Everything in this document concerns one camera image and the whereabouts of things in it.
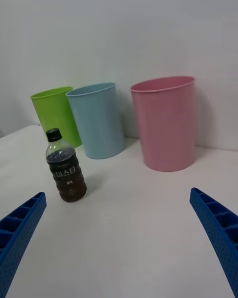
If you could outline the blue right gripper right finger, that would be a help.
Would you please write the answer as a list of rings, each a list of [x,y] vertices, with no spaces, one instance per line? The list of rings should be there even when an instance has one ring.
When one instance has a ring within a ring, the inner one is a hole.
[[[196,212],[220,261],[235,297],[238,296],[238,216],[198,188],[190,192]]]

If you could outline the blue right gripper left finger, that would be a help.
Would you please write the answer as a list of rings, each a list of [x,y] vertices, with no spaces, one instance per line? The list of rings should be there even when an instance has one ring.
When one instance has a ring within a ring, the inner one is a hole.
[[[0,221],[0,297],[7,295],[24,252],[47,206],[39,192]]]

